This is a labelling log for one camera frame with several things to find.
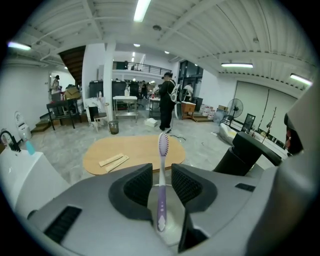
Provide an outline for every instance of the oval table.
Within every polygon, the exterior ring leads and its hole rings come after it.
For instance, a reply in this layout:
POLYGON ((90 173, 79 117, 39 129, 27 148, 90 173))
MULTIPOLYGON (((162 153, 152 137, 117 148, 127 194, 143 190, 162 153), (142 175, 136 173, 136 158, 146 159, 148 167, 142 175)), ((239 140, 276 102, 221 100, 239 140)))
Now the oval table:
MULTIPOLYGON (((111 163, 100 167, 99 162, 123 153, 129 159, 112 170, 152 163, 153 172, 160 169, 160 157, 158 152, 158 135, 106 137, 93 143, 83 157, 84 169, 93 175, 106 174, 106 167, 111 163)), ((165 169, 169 170, 172 164, 181 164, 185 158, 185 149, 181 143, 169 138, 169 150, 165 158, 165 169)))

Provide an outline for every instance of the purple toothbrush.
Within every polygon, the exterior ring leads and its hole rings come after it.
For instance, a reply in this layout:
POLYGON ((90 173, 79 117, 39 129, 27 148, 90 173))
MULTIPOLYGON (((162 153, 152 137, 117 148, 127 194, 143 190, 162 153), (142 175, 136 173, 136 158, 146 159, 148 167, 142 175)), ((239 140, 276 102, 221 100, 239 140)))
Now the purple toothbrush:
POLYGON ((159 173, 159 190, 158 190, 158 208, 156 214, 157 229, 163 232, 167 222, 167 203, 166 203, 166 177, 165 177, 165 162, 166 155, 169 149, 168 135, 161 133, 158 140, 159 155, 161 160, 159 173))

